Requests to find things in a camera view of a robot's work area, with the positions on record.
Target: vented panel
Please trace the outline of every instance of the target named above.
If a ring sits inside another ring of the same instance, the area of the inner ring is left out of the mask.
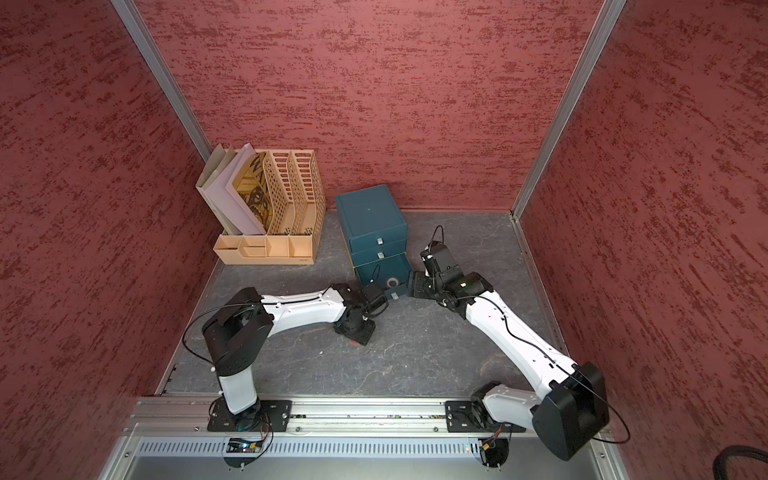
[[[477,453],[477,439],[275,439],[265,456],[464,458]]]
[[[147,437],[141,440],[137,455],[146,457],[221,456],[226,439],[186,439],[184,437]]]
[[[222,456],[227,439],[147,437],[137,455],[168,457]],[[468,458],[479,455],[477,438],[366,439],[276,437],[264,456],[343,458]],[[240,456],[252,454],[225,454]]]

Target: mounting plate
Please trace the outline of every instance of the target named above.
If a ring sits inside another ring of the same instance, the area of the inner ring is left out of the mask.
[[[360,345],[368,345],[368,341],[371,340],[373,330],[376,329],[376,322],[373,320],[365,320],[361,323],[360,328],[353,332],[345,332],[340,325],[340,322],[333,324],[333,330],[336,333],[344,335],[346,338],[352,340]]]
[[[250,412],[251,416],[268,415],[270,427],[273,432],[285,432],[290,420],[290,410],[293,402],[290,400],[264,400],[260,399],[261,407],[257,412]],[[227,402],[224,398],[219,398],[214,402],[211,409],[210,419],[208,420],[208,432],[248,432],[247,429],[238,429],[238,424],[242,425],[242,418],[249,412],[232,415],[227,408]]]
[[[446,400],[445,424],[448,426],[448,431],[451,433],[496,432],[498,423],[495,424],[493,429],[483,429],[471,420],[471,411],[471,400]],[[502,433],[522,432],[525,432],[525,429],[521,426],[512,423],[502,423]]]

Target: black hose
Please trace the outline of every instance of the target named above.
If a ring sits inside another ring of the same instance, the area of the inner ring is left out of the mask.
[[[727,462],[730,457],[754,458],[755,460],[768,463],[768,452],[765,450],[756,449],[746,445],[731,445],[717,454],[715,461],[712,462],[712,473],[715,480],[728,480]]]

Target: metal grille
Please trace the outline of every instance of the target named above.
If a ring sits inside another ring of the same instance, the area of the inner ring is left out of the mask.
[[[301,226],[304,223],[304,215],[306,214],[306,191],[299,179],[299,166],[293,154],[289,156],[286,165],[288,167],[288,183],[290,184],[293,205],[295,206],[291,234],[302,235],[304,232],[301,231]]]
[[[326,211],[326,196],[323,193],[323,182],[320,180],[320,172],[317,168],[315,152],[312,150],[295,152],[296,165],[299,168],[299,175],[304,187],[304,193],[310,205],[314,204],[316,216],[315,224],[305,225],[305,234],[310,235],[313,232],[320,232],[323,228],[323,220]],[[315,250],[318,248],[320,237],[313,238]]]
[[[292,202],[286,158],[276,157],[271,151],[268,151],[264,158],[264,175],[272,202],[272,223],[269,225],[267,234],[286,235],[290,233],[288,230],[293,225],[293,217],[286,221],[286,215],[291,213],[288,206]]]
[[[466,458],[477,453],[477,439],[275,439],[265,456]]]
[[[227,454],[227,439],[186,439],[147,437],[137,455],[169,457],[219,457],[253,454]],[[477,438],[450,439],[365,439],[277,437],[264,456],[325,458],[469,458],[479,455]]]
[[[145,457],[221,456],[225,439],[185,439],[147,437],[141,440],[137,454]]]

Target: wire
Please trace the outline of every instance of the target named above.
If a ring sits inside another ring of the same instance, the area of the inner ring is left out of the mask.
[[[494,445],[495,445],[496,444],[496,439],[498,438],[498,434],[502,432],[502,425],[504,425],[504,424],[503,423],[499,423],[498,424],[498,430],[496,430],[496,433],[494,433],[493,436],[490,439],[485,439],[482,442],[483,443],[491,443],[491,442],[493,442]]]
[[[326,287],[325,290],[323,290],[323,292],[320,294],[320,297],[325,295],[326,292],[330,289],[331,286],[333,286],[332,283],[330,285],[328,285],[328,287]],[[194,352],[187,345],[187,332],[189,332],[189,330],[192,327],[192,325],[194,325],[194,323],[196,321],[198,321],[202,316],[207,315],[208,313],[211,313],[211,312],[215,312],[216,310],[221,310],[223,308],[227,308],[228,306],[258,306],[258,305],[278,305],[278,304],[286,305],[288,303],[301,303],[301,302],[306,302],[306,301],[307,300],[291,300],[291,301],[288,301],[288,302],[275,302],[275,303],[263,303],[263,302],[260,302],[260,301],[254,301],[254,302],[247,302],[247,303],[230,303],[229,305],[216,306],[216,307],[214,307],[214,308],[212,308],[210,310],[206,310],[206,311],[202,312],[200,315],[194,317],[192,319],[192,321],[187,324],[187,328],[184,329],[184,333],[181,334],[181,345],[184,347],[185,350],[187,350],[192,355],[196,356],[198,359],[201,359],[204,362],[208,362],[211,365],[213,365],[214,363],[211,360],[205,358],[204,356],[202,356],[201,354],[199,354],[197,352]]]
[[[266,435],[264,436],[264,438],[261,440],[261,445],[262,445],[261,452],[259,452],[259,455],[256,455],[256,458],[254,458],[253,460],[258,460],[261,455],[264,455],[266,451],[269,450],[270,447],[272,446],[272,442],[275,441],[275,430],[272,428],[272,424],[270,423],[270,416],[267,415],[266,413],[264,414],[264,416],[266,417],[266,435],[269,435],[270,433],[272,433],[272,436],[270,437],[270,444],[267,445],[266,447],[263,446],[264,440],[266,440]]]
[[[761,462],[768,463],[768,452],[747,445],[730,445],[723,449],[722,452],[717,454],[714,462],[712,462],[712,473],[715,480],[728,480],[728,465],[727,461],[729,457],[747,457],[760,460]]]
[[[606,399],[604,399],[603,397],[601,397],[600,395],[598,395],[598,394],[597,394],[597,393],[596,393],[596,392],[595,392],[593,389],[589,388],[589,387],[588,387],[588,386],[586,386],[584,383],[582,383],[582,382],[581,382],[581,380],[577,379],[575,376],[573,376],[572,374],[570,374],[569,372],[567,372],[565,369],[563,369],[563,367],[559,366],[559,365],[558,365],[558,363],[557,363],[557,362],[555,362],[555,361],[552,359],[552,357],[550,357],[550,356],[549,356],[549,355],[548,355],[548,354],[547,354],[547,353],[546,353],[546,352],[545,352],[545,351],[544,351],[544,350],[543,350],[543,349],[542,349],[540,346],[536,345],[535,343],[529,342],[529,341],[527,341],[526,339],[522,339],[522,338],[520,338],[519,336],[517,336],[517,335],[515,335],[514,333],[512,333],[512,331],[509,329],[509,324],[507,323],[507,316],[506,316],[506,314],[504,313],[504,310],[502,310],[502,308],[501,308],[499,305],[497,305],[497,304],[496,304],[496,302],[494,302],[493,300],[491,300],[491,299],[489,299],[489,298],[485,298],[484,296],[479,296],[479,295],[468,295],[468,296],[459,296],[459,297],[456,297],[456,299],[457,299],[457,300],[474,299],[474,298],[482,298],[483,300],[485,300],[485,301],[487,301],[487,302],[490,302],[490,303],[491,303],[493,306],[495,306],[495,307],[496,307],[496,309],[497,309],[497,310],[500,312],[500,314],[502,315],[502,319],[504,320],[504,326],[505,326],[505,327],[506,327],[506,329],[507,329],[507,333],[509,333],[509,335],[510,335],[512,338],[514,338],[514,339],[516,339],[516,340],[519,340],[519,341],[521,341],[521,342],[523,342],[523,343],[527,343],[528,345],[530,345],[530,346],[534,347],[536,350],[538,350],[539,352],[541,352],[541,354],[542,354],[542,355],[543,355],[543,356],[544,356],[544,357],[545,357],[547,360],[549,360],[549,361],[551,362],[551,364],[552,364],[552,365],[554,365],[554,366],[558,367],[558,368],[559,368],[559,369],[560,369],[560,370],[561,370],[561,371],[562,371],[562,372],[563,372],[565,375],[567,375],[567,376],[571,377],[571,378],[572,378],[572,379],[573,379],[573,380],[574,380],[576,383],[578,383],[579,385],[581,385],[581,386],[583,386],[584,388],[586,388],[586,389],[587,389],[589,392],[591,392],[591,393],[592,393],[592,395],[594,395],[594,396],[598,397],[598,398],[600,399],[600,401],[601,401],[601,402],[603,402],[603,403],[604,403],[604,404],[605,404],[605,405],[606,405],[606,406],[607,406],[607,407],[608,407],[608,408],[609,408],[609,409],[610,409],[610,410],[611,410],[613,413],[615,413],[615,414],[616,414],[616,416],[617,416],[617,417],[619,418],[619,420],[621,421],[621,424],[624,426],[624,430],[626,430],[626,431],[627,431],[627,438],[625,438],[624,440],[620,440],[620,441],[618,441],[618,442],[617,442],[617,441],[614,441],[614,440],[603,440],[603,439],[599,439],[599,438],[597,438],[597,437],[593,437],[593,438],[592,438],[593,440],[597,440],[598,442],[603,442],[603,443],[612,443],[612,444],[615,444],[615,445],[623,445],[624,443],[628,443],[628,442],[630,441],[630,439],[632,438],[632,432],[630,431],[630,429],[629,429],[629,425],[627,425],[627,422],[625,422],[625,421],[624,421],[624,417],[623,417],[623,416],[621,416],[621,414],[620,414],[620,413],[619,413],[619,412],[618,412],[618,411],[617,411],[617,410],[616,410],[616,409],[615,409],[615,408],[614,408],[614,407],[613,407],[613,406],[612,406],[610,403],[608,403],[608,401],[607,401]]]
[[[427,249],[430,253],[432,253],[432,242],[435,241],[435,235],[437,235],[437,229],[440,229],[440,243],[445,245],[445,228],[442,227],[442,225],[438,225],[435,227],[435,231],[432,232],[432,238],[429,239],[429,248]]]
[[[209,359],[205,358],[204,356],[200,355],[199,353],[193,352],[193,351],[192,351],[192,349],[191,349],[191,348],[190,348],[190,347],[187,345],[187,332],[189,332],[189,331],[190,331],[190,327],[192,327],[192,325],[194,325],[194,323],[195,323],[196,321],[198,321],[200,318],[202,318],[204,315],[207,315],[208,313],[211,313],[211,312],[215,312],[216,310],[221,310],[221,309],[223,309],[223,308],[227,308],[228,306],[256,306],[256,305],[258,305],[258,303],[254,303],[254,302],[248,302],[248,303],[231,303],[231,304],[229,304],[229,305],[222,305],[222,306],[217,306],[217,307],[215,307],[215,308],[212,308],[212,309],[210,309],[210,310],[206,310],[206,311],[202,312],[200,315],[198,315],[198,316],[194,317],[194,318],[192,319],[192,321],[191,321],[191,322],[189,322],[189,324],[187,325],[187,328],[186,328],[186,329],[184,329],[184,333],[182,333],[182,334],[181,334],[181,345],[182,345],[182,346],[184,346],[184,348],[185,348],[185,349],[186,349],[186,350],[187,350],[189,353],[191,353],[192,355],[196,356],[198,359],[201,359],[201,360],[203,360],[204,362],[208,362],[208,363],[210,363],[211,365],[213,365],[213,364],[214,364],[214,362],[213,362],[213,361],[211,361],[211,360],[209,360]]]
[[[379,263],[376,265],[376,268],[373,269],[373,273],[371,273],[371,282],[375,282],[379,279],[379,274],[382,272],[382,264]]]

